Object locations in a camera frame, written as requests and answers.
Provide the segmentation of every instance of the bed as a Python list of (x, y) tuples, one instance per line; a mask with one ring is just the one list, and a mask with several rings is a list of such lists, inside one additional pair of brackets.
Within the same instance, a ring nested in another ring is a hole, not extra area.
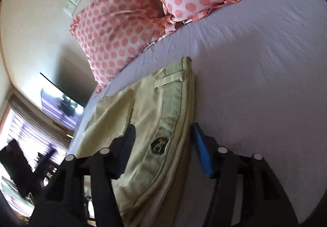
[[(261, 153), (303, 222), (327, 186), (326, 30), (325, 0), (243, 0), (218, 9), (152, 45), (94, 92), (69, 153), (102, 97), (190, 56), (195, 121), (236, 154)], [(213, 187), (192, 149), (175, 226), (202, 225)]]

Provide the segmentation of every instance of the bag logo patch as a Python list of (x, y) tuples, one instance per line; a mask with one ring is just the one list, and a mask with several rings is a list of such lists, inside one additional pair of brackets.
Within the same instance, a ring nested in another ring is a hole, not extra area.
[(153, 154), (162, 155), (166, 150), (168, 144), (167, 138), (157, 138), (151, 143), (151, 151)]

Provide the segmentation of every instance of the black chair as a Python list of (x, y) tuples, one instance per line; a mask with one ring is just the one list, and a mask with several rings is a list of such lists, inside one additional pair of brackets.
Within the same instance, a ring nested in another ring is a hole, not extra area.
[(32, 172), (21, 148), (16, 140), (12, 140), (0, 151), (0, 162), (6, 169), (10, 178), (14, 181), (19, 194), (25, 198), (32, 193), (37, 201), (42, 191), (43, 180), (50, 166), (50, 157), (56, 150), (51, 149), (40, 161), (39, 165)]
[[(40, 162), (44, 159), (45, 155), (41, 154), (38, 152), (38, 160), (37, 160), (37, 164), (39, 165)], [(48, 181), (50, 181), (50, 179), (54, 176), (55, 171), (58, 170), (59, 165), (56, 164), (55, 162), (49, 160), (49, 164), (50, 166), (48, 167), (48, 169), (44, 172), (45, 174), (45, 178), (48, 179)]]

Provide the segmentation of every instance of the electrical outlet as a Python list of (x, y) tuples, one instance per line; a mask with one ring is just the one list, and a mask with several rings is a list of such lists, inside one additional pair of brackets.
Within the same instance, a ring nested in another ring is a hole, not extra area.
[(77, 9), (77, 5), (75, 5), (70, 0), (67, 1), (66, 6), (64, 7), (64, 11), (71, 17), (73, 16), (76, 9)]

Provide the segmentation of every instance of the window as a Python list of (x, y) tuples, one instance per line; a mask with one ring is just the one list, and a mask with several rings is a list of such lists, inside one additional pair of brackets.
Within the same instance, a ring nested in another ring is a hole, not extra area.
[[(49, 138), (40, 134), (13, 110), (10, 110), (0, 134), (0, 150), (12, 139), (16, 139), (19, 143), (33, 171), (37, 166), (38, 153), (45, 155), (51, 147), (56, 149), (57, 152), (52, 155), (50, 160), (58, 165), (61, 164), (66, 155), (66, 149), (59, 144), (55, 145), (52, 143)], [(19, 196), (8, 173), (2, 165), (0, 165), (0, 176), (1, 190), (10, 206), (22, 215), (29, 217), (33, 212), (33, 205), (27, 199), (23, 199)]]

